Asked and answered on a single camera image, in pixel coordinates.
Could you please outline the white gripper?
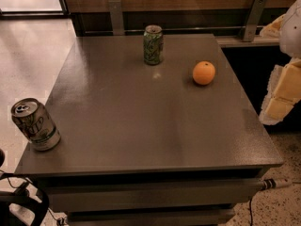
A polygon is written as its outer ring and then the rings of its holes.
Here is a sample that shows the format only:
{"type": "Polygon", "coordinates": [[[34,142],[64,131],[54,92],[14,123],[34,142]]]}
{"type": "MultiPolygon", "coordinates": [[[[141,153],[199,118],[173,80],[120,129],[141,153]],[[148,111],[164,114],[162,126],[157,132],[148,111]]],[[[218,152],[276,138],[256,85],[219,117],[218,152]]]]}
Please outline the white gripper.
{"type": "Polygon", "coordinates": [[[301,0],[296,0],[285,15],[266,25],[260,36],[279,37],[281,52],[297,57],[284,67],[276,65],[270,74],[259,120],[265,125],[275,125],[301,100],[301,0]]]}

